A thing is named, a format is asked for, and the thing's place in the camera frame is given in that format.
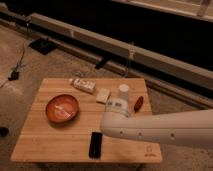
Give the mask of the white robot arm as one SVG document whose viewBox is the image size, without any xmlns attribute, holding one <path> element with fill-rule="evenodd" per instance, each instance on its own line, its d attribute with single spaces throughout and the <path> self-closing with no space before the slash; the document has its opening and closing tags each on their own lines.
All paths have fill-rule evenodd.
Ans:
<svg viewBox="0 0 213 171">
<path fill-rule="evenodd" d="M 121 139 L 213 148 L 213 109 L 134 117 L 126 100 L 112 98 L 105 105 L 100 130 Z"/>
</svg>

